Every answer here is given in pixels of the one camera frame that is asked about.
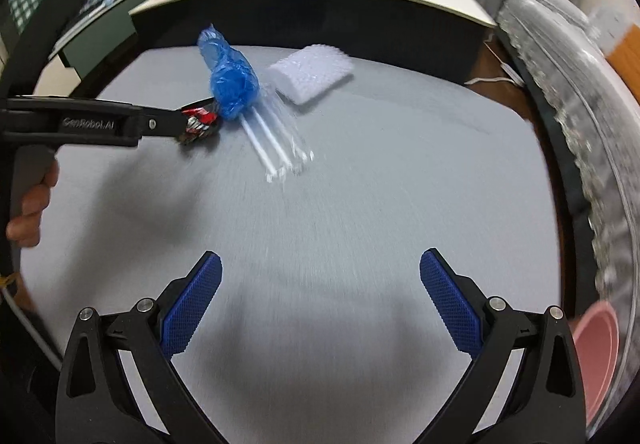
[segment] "orange object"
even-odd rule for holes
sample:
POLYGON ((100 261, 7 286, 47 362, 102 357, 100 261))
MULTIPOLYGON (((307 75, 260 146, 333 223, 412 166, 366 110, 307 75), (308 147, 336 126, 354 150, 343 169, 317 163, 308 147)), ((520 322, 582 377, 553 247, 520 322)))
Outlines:
POLYGON ((640 28, 632 24, 607 61, 640 103, 640 28))

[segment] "human hand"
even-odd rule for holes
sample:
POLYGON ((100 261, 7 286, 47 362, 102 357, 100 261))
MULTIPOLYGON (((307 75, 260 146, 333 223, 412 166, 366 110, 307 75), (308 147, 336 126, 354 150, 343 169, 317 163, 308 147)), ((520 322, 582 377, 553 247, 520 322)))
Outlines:
POLYGON ((49 205, 51 188, 58 182, 58 162, 44 175, 42 183, 33 186, 22 197, 22 215, 15 217, 6 227, 6 237, 20 247, 35 247, 40 242, 40 219, 49 205))

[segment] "yellow tape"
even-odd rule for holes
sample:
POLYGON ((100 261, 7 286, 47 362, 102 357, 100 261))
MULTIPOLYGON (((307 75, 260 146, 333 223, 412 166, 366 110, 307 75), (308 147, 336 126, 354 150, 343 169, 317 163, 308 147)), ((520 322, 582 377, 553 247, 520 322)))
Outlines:
POLYGON ((0 276, 0 289, 9 287, 15 279, 18 278, 18 273, 14 272, 13 274, 9 274, 9 276, 0 276))

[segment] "table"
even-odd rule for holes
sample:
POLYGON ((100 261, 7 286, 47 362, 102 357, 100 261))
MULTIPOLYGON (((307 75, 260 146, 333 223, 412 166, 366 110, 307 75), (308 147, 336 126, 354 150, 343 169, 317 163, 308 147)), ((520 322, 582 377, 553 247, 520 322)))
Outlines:
POLYGON ((148 0, 130 16, 145 48, 194 45, 214 23, 237 45, 323 43, 460 84, 495 25, 475 0, 148 0))
MULTIPOLYGON (((289 53, 241 50, 256 68, 289 53)), ((355 65, 299 116, 316 159, 283 186, 264 181, 232 125, 188 151, 162 139, 62 148, 42 242, 22 256, 56 342, 82 307, 130 309, 214 250, 222 285, 174 364, 229 442, 412 442, 469 362, 420 283, 420 255, 437 247, 486 294, 543 311, 559 302, 555 212, 534 132, 513 111, 434 77, 355 65)), ((206 97, 207 79, 196 48, 152 50, 101 97, 177 107, 206 97)))

